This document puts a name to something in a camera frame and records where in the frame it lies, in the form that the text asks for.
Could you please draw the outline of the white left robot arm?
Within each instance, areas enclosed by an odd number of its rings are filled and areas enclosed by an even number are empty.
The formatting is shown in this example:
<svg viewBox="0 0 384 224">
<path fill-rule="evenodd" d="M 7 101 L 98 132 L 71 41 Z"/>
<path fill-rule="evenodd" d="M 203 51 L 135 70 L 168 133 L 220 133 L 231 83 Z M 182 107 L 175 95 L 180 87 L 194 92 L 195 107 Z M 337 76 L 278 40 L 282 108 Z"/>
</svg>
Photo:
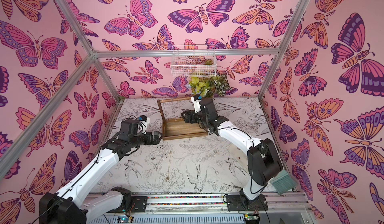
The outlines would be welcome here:
<svg viewBox="0 0 384 224">
<path fill-rule="evenodd" d="M 142 146 L 161 142 L 163 134 L 149 132 L 149 122 L 145 116 L 123 120 L 120 131 L 101 146 L 96 157 L 72 181 L 40 199 L 39 217 L 35 223 L 89 224 L 110 211 L 132 210 L 132 192 L 122 187 L 112 188 L 107 194 L 88 202 L 86 198 L 100 179 L 124 157 Z"/>
</svg>

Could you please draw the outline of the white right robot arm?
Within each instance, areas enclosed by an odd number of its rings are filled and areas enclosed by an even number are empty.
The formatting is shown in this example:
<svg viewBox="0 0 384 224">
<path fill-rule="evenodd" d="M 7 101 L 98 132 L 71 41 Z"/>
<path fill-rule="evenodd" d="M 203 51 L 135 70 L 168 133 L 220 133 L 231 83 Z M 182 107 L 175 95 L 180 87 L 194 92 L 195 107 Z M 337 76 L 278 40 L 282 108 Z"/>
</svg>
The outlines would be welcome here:
<svg viewBox="0 0 384 224">
<path fill-rule="evenodd" d="M 194 95 L 191 101 L 194 110 L 186 110 L 181 114 L 185 123 L 199 124 L 208 134 L 226 139 L 247 155 L 250 179 L 241 189 L 240 196 L 246 201 L 254 201 L 268 182 L 283 170 L 274 142 L 253 137 L 236 127 L 228 118 L 220 116 L 211 98 Z"/>
</svg>

